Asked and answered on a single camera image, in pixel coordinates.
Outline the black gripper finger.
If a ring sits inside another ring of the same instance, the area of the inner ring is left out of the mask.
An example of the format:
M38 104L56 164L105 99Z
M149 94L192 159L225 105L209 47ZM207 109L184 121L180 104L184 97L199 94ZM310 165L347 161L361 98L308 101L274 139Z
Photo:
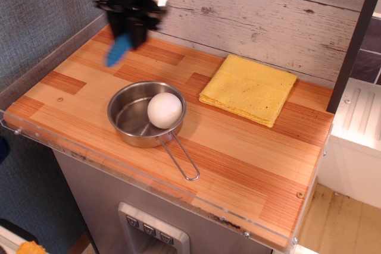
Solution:
M130 39L129 31L127 29L126 15L123 12L107 12L108 22L114 35L114 39L123 37L127 40Z
M144 25L135 24L130 28L129 34L132 48L137 49L146 41L148 29Z

